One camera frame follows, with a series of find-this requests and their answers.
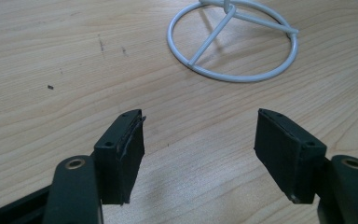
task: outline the circular base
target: circular base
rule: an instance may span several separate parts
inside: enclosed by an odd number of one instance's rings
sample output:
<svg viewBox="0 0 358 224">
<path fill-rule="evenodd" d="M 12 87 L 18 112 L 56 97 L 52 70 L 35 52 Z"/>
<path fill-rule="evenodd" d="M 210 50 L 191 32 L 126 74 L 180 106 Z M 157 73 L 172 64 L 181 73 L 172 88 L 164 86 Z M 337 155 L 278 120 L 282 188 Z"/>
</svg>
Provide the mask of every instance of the circular base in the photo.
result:
<svg viewBox="0 0 358 224">
<path fill-rule="evenodd" d="M 287 28 L 291 28 L 289 23 L 276 11 L 274 11 L 273 9 L 263 6 L 261 4 L 255 3 L 255 2 L 248 2 L 246 0 L 231 0 L 230 3 L 234 4 L 234 5 L 243 5 L 243 6 L 247 6 L 247 7 L 251 7 L 253 9 L 262 11 L 268 15 L 270 15 L 272 18 L 274 18 L 276 21 L 279 22 L 279 24 L 287 27 Z M 175 26 L 175 24 L 180 20 L 181 17 L 183 17 L 186 13 L 188 13 L 189 11 L 192 11 L 196 8 L 199 7 L 205 7 L 205 6 L 209 6 L 209 5 L 214 5 L 214 6 L 218 6 L 221 7 L 223 5 L 223 2 L 218 2 L 218 1 L 202 1 L 202 2 L 198 2 L 195 3 L 193 5 L 190 5 L 188 7 L 185 7 L 184 9 L 182 9 L 178 14 L 176 14 L 169 27 L 168 27 L 168 32 L 167 32 L 167 40 L 168 40 L 168 46 L 170 47 L 173 55 L 185 66 L 187 66 L 188 68 L 190 68 L 191 70 L 204 75 L 206 77 L 211 77 L 214 79 L 218 79 L 218 80 L 222 80 L 222 81 L 227 81 L 227 82 L 256 82 L 256 81 L 261 81 L 267 78 L 271 78 L 271 77 L 275 77 L 277 75 L 279 75 L 281 72 L 283 72 L 286 68 L 288 68 L 290 66 L 290 64 L 295 60 L 295 57 L 297 55 L 297 37 L 296 34 L 288 34 L 288 37 L 291 40 L 291 50 L 289 53 L 289 56 L 287 57 L 286 61 L 284 61 L 280 66 L 276 67 L 275 69 L 267 72 L 267 73 L 262 73 L 262 74 L 257 74 L 257 75 L 250 75 L 250 76 L 232 76 L 232 75 L 227 75 L 227 74 L 220 74 L 220 73 L 215 73 L 213 71 L 204 69 L 196 64 L 190 65 L 188 62 L 189 60 L 182 55 L 181 52 L 179 52 L 179 50 L 177 49 L 177 47 L 175 46 L 175 44 L 173 43 L 173 37 L 172 37 L 172 33 L 173 33 L 173 28 Z"/>
</svg>

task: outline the wire stand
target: wire stand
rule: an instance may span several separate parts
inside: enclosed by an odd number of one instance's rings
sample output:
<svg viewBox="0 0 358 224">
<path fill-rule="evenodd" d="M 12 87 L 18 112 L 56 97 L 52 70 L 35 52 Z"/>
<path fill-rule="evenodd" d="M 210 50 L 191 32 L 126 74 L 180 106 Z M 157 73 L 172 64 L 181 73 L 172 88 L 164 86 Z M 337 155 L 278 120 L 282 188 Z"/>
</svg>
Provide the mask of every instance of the wire stand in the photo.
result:
<svg viewBox="0 0 358 224">
<path fill-rule="evenodd" d="M 175 24 L 180 20 L 181 17 L 183 17 L 186 13 L 189 11 L 192 11 L 199 7 L 205 7 L 205 6 L 216 6 L 216 7 L 222 7 L 225 12 L 226 16 L 223 18 L 220 23 L 216 26 L 216 28 L 212 31 L 212 33 L 208 36 L 208 38 L 203 42 L 201 47 L 197 50 L 197 52 L 193 55 L 193 57 L 188 60 L 185 56 L 182 55 L 181 52 L 177 49 L 175 44 L 173 43 L 172 33 L 173 28 Z M 255 16 L 251 16 L 245 13 L 237 12 L 236 5 L 242 5 L 246 7 L 250 7 L 259 11 L 262 11 L 270 17 L 274 18 L 278 23 L 262 20 L 260 18 L 257 18 Z M 196 65 L 197 60 L 200 58 L 200 56 L 205 52 L 205 50 L 211 45 L 211 43 L 214 41 L 214 39 L 219 35 L 219 33 L 223 30 L 223 28 L 228 24 L 228 22 L 232 18 L 237 18 L 243 21 L 250 21 L 259 25 L 267 26 L 272 29 L 280 30 L 285 33 L 287 33 L 287 36 L 289 37 L 291 41 L 291 50 L 289 53 L 289 56 L 287 57 L 286 61 L 284 61 L 280 66 L 276 67 L 275 69 L 262 74 L 257 75 L 250 75 L 250 76 L 232 76 L 227 74 L 220 74 L 215 73 L 213 71 L 207 70 L 205 68 L 202 68 L 198 65 Z M 195 3 L 193 5 L 190 5 L 188 7 L 185 7 L 182 9 L 178 14 L 173 17 L 169 27 L 168 27 L 168 33 L 167 33 L 167 39 L 168 39 L 168 45 L 173 53 L 173 55 L 185 66 L 190 68 L 191 70 L 204 75 L 206 77 L 211 77 L 214 79 L 227 81 L 227 82 L 256 82 L 261 81 L 267 78 L 275 77 L 279 75 L 281 72 L 283 72 L 286 68 L 292 64 L 292 62 L 295 60 L 295 57 L 297 55 L 297 37 L 298 30 L 294 29 L 290 26 L 290 24 L 282 17 L 278 12 L 274 11 L 273 9 L 266 7 L 264 5 L 258 4 L 256 2 L 251 2 L 248 0 L 200 0 L 198 3 Z"/>
</svg>

